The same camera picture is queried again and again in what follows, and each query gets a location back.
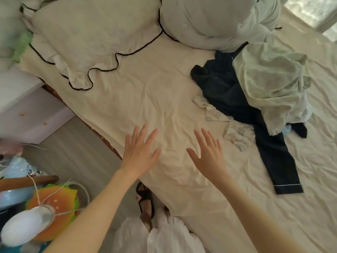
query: person's left hand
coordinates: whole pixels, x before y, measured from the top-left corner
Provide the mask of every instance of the person's left hand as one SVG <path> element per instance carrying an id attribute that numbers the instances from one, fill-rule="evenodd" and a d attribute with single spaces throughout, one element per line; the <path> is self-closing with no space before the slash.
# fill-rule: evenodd
<path id="1" fill-rule="evenodd" d="M 158 134 L 155 129 L 144 143 L 146 134 L 146 124 L 138 134 L 139 128 L 136 126 L 130 142 L 130 135 L 125 136 L 125 151 L 120 169 L 124 170 L 130 178 L 136 180 L 152 169 L 159 158 L 161 149 L 157 148 L 153 154 L 150 153 L 154 139 Z"/>

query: black sandal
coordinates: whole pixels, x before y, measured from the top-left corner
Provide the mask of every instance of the black sandal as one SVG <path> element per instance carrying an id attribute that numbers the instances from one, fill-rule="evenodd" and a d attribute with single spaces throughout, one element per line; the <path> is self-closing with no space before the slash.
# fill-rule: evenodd
<path id="1" fill-rule="evenodd" d="M 151 219 L 154 217 L 154 204 L 153 204 L 153 197 L 152 197 L 152 192 L 149 188 L 146 188 L 145 190 L 140 191 L 139 187 L 143 185 L 145 187 L 145 185 L 142 182 L 139 182 L 137 187 L 136 187 L 136 193 L 137 193 L 137 200 L 138 200 L 138 205 L 139 208 L 141 209 L 141 202 L 145 201 L 145 200 L 150 200 L 151 202 Z"/>

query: finger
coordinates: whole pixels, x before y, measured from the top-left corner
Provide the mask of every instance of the finger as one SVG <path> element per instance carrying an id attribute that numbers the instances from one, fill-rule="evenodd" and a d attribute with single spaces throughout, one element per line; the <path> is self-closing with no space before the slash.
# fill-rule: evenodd
<path id="1" fill-rule="evenodd" d="M 126 134 L 125 136 L 125 152 L 129 149 L 129 146 L 130 146 L 130 135 L 129 134 Z"/>
<path id="2" fill-rule="evenodd" d="M 196 163 L 198 162 L 198 160 L 200 160 L 199 157 L 196 155 L 196 153 L 194 152 L 194 150 L 191 149 L 191 148 L 187 148 L 186 151 L 187 151 L 188 155 L 191 157 L 191 159 L 194 162 L 194 164 L 196 165 Z"/>
<path id="3" fill-rule="evenodd" d="M 138 130 L 139 130 L 138 126 L 136 126 L 133 130 L 133 134 L 132 134 L 132 137 L 131 137 L 131 145 L 134 145 L 137 142 Z"/>
<path id="4" fill-rule="evenodd" d="M 212 141 L 211 137 L 208 135 L 207 131 L 206 131 L 204 128 L 201 128 L 201 132 L 202 132 L 203 135 L 204 135 L 206 144 L 207 144 L 208 146 L 214 146 L 214 145 L 213 145 L 213 141 Z"/>
<path id="5" fill-rule="evenodd" d="M 153 141 L 155 140 L 156 136 L 158 135 L 158 129 L 155 129 L 147 138 L 145 144 L 149 147 L 152 146 Z"/>
<path id="6" fill-rule="evenodd" d="M 213 145 L 218 148 L 218 143 L 216 142 L 216 140 L 214 139 L 212 133 L 210 131 L 207 132 L 208 135 L 211 137 L 212 141 L 213 141 Z"/>
<path id="7" fill-rule="evenodd" d="M 145 134 L 146 134 L 146 124 L 143 125 L 143 128 L 141 128 L 141 131 L 139 132 L 137 143 L 144 143 Z"/>
<path id="8" fill-rule="evenodd" d="M 151 157 L 151 162 L 153 165 L 157 163 L 160 153 L 161 153 L 161 148 L 157 148 L 156 150 L 154 150 L 154 153 Z"/>
<path id="9" fill-rule="evenodd" d="M 220 152 L 222 153 L 222 146 L 221 146 L 221 144 L 220 144 L 220 140 L 216 140 L 217 141 L 217 143 L 218 143 L 218 149 L 220 150 Z"/>
<path id="10" fill-rule="evenodd" d="M 199 131 L 198 130 L 194 130 L 194 135 L 196 136 L 196 140 L 198 141 L 199 145 L 200 145 L 200 148 L 203 148 L 206 146 L 206 142 L 205 140 L 203 139 L 203 137 L 200 135 Z"/>

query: wooden floor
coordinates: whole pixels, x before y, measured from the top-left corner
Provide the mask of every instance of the wooden floor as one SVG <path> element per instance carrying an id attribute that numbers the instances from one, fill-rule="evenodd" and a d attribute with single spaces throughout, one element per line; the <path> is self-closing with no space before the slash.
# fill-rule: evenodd
<path id="1" fill-rule="evenodd" d="M 26 146 L 23 157 L 30 164 L 49 174 L 60 176 L 61 181 L 72 178 L 84 185 L 91 199 L 107 185 L 119 168 L 121 160 L 77 117 L 58 129 L 40 147 L 49 151 Z M 136 185 L 126 193 L 100 252 L 111 251 L 115 231 L 126 217 L 138 216 Z"/>

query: green cloth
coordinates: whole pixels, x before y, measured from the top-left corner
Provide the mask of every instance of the green cloth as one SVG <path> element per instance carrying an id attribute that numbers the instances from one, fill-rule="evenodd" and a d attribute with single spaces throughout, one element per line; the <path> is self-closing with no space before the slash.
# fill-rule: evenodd
<path id="1" fill-rule="evenodd" d="M 31 31 L 26 31 L 22 33 L 18 41 L 18 44 L 16 45 L 14 55 L 12 57 L 14 62 L 20 63 L 20 57 L 23 54 L 23 52 L 25 52 L 27 46 L 31 43 L 32 39 L 33 39 L 33 33 Z"/>

